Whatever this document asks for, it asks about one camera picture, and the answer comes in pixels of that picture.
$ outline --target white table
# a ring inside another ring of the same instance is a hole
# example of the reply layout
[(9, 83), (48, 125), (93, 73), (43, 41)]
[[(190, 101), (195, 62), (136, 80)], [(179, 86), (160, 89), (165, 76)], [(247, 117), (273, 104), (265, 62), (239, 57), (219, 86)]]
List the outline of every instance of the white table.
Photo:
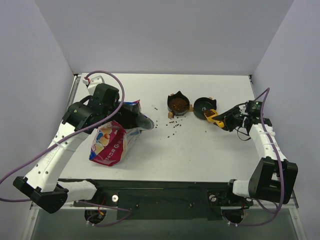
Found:
[[(89, 94), (82, 83), (85, 75), (81, 76), (74, 102)], [(236, 131), (219, 129), (196, 118), (193, 112), (175, 118), (181, 126), (173, 128), (167, 107), (168, 95), (181, 91), (191, 104), (200, 97), (216, 99), (217, 111), (222, 113), (254, 99), (248, 76), (115, 75), (124, 86), (125, 100), (140, 99), (142, 113), (151, 118), (157, 128), (144, 131), (125, 158), (112, 167), (89, 161), (94, 131), (74, 153), (61, 178), (229, 182), (230, 179), (248, 180), (251, 177), (259, 162), (251, 141), (241, 141)], [(118, 87), (110, 76), (102, 74), (102, 77), (107, 84)]]
[[(74, 98), (73, 102), (88, 95), (86, 86), (82, 83), (84, 76), (85, 74), (81, 75), (80, 81), (79, 78), (75, 79), (76, 84), (70, 94), (70, 100)], [(102, 76), (106, 83), (117, 86), (111, 77)], [(223, 131), (205, 120), (196, 118), (192, 112), (187, 113), (186, 117), (175, 119), (175, 121), (182, 119), (179, 121), (181, 126), (176, 128), (168, 123), (171, 120), (167, 117), (167, 97), (177, 91), (182, 91), (190, 103), (200, 97), (217, 99), (219, 113), (253, 99), (254, 94), (247, 76), (165, 74), (116, 74), (116, 76), (124, 85), (125, 100), (141, 99), (142, 112), (158, 125), (157, 128), (144, 131), (125, 158), (112, 167), (89, 161), (90, 148), (95, 136), (93, 132), (74, 153), (60, 178), (221, 183), (229, 182), (230, 179), (248, 180), (251, 177), (259, 162), (255, 146), (251, 141), (241, 141), (235, 132)], [(275, 207), (270, 202), (263, 201), (263, 203), (268, 208)], [(56, 239), (59, 235), (63, 238), (69, 236), (70, 239), (88, 239), (89, 236), (103, 239), (106, 234), (105, 228), (84, 227), (83, 211), (90, 208), (92, 207), (73, 207), (69, 202), (58, 213), (48, 214), (33, 205), (21, 239), (44, 237)], [(153, 236), (156, 233), (160, 236), (159, 239), (171, 239), (167, 234), (169, 231), (173, 233), (177, 231), (179, 234), (177, 233), (176, 238), (180, 238), (181, 233), (184, 233), (183, 238), (186, 239), (192, 234), (200, 236), (202, 233), (205, 236), (229, 234), (228, 238), (245, 236), (249, 233), (245, 239), (251, 236), (266, 236), (268, 239), (272, 236), (266, 233), (272, 233), (277, 237), (305, 239), (296, 199), (292, 197), (290, 203), (282, 208), (274, 222), (263, 227), (250, 227), (250, 232), (247, 228), (242, 228), (244, 229), (242, 233), (239, 232), (240, 228), (228, 228), (223, 221), (201, 222), (201, 219), (196, 219), (191, 223), (183, 221), (182, 224), (176, 220), (172, 222), (137, 220), (131, 221), (129, 225), (122, 224), (108, 228), (108, 236), (112, 239), (116, 236), (123, 239), (131, 239), (132, 236), (146, 237), (149, 234), (146, 229), (150, 229), (150, 234)], [(254, 204), (250, 210), (256, 210), (250, 217), (252, 223), (261, 223), (270, 218), (258, 204)], [(110, 210), (109, 214), (110, 221), (116, 219), (115, 211)]]

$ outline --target glass panel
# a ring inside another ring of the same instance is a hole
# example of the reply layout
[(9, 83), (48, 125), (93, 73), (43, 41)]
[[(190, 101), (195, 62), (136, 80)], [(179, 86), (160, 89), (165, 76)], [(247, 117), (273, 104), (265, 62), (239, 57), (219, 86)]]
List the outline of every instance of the glass panel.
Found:
[[(243, 223), (261, 223), (271, 217), (262, 209), (246, 210)], [(102, 224), (113, 222), (116, 211), (108, 210)], [(86, 226), (83, 209), (61, 209), (49, 214), (39, 210), (32, 240), (270, 240), (298, 239), (289, 209), (282, 209), (276, 219), (260, 227), (232, 227), (224, 220), (125, 220), (109, 227)]]

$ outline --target snack bag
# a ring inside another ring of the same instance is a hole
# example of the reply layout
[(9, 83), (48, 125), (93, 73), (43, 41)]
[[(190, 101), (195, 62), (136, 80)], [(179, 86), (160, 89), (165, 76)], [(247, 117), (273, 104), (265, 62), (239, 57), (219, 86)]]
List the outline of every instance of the snack bag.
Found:
[(141, 113), (139, 100), (125, 102), (113, 119), (98, 128), (89, 157), (109, 167), (120, 162), (142, 131), (151, 130), (155, 125)]

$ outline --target black bowl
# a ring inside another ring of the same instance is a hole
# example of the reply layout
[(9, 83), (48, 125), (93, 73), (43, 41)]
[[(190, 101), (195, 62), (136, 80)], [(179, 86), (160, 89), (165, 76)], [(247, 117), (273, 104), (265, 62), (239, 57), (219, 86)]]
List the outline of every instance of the black bowl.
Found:
[(195, 100), (193, 104), (193, 113), (194, 115), (202, 120), (206, 120), (205, 111), (214, 109), (217, 110), (217, 100), (210, 99), (208, 97), (200, 97)]
[[(175, 110), (172, 110), (170, 107), (169, 107), (169, 104), (170, 102), (173, 100), (173, 99), (183, 99), (186, 101), (186, 103), (188, 104), (188, 108), (186, 110), (183, 110), (183, 111), (175, 111)], [(166, 104), (168, 106), (168, 110), (169, 112), (172, 112), (174, 116), (182, 116), (184, 115), (185, 113), (187, 113), (189, 111), (189, 108), (190, 108), (190, 101), (189, 99), (183, 95), (181, 93), (181, 91), (178, 91), (176, 94), (173, 94), (171, 96), (168, 96), (168, 99), (166, 101)]]

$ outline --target white tabletop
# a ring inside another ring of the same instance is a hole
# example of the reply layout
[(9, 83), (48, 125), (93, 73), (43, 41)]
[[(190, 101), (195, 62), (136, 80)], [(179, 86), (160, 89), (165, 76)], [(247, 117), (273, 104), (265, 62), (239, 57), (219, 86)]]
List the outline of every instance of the white tabletop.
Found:
[[(106, 83), (118, 87), (110, 76), (101, 75)], [(157, 128), (144, 131), (126, 156), (112, 167), (89, 161), (94, 131), (74, 153), (61, 178), (228, 182), (251, 177), (259, 162), (252, 141), (241, 141), (235, 131), (224, 131), (196, 118), (193, 112), (175, 119), (181, 126), (173, 128), (167, 108), (168, 95), (181, 91), (191, 104), (200, 97), (216, 99), (217, 111), (223, 113), (254, 98), (248, 76), (115, 75), (124, 86), (125, 101), (140, 99), (142, 113), (158, 124)], [(75, 102), (89, 94), (82, 83), (84, 76)]]

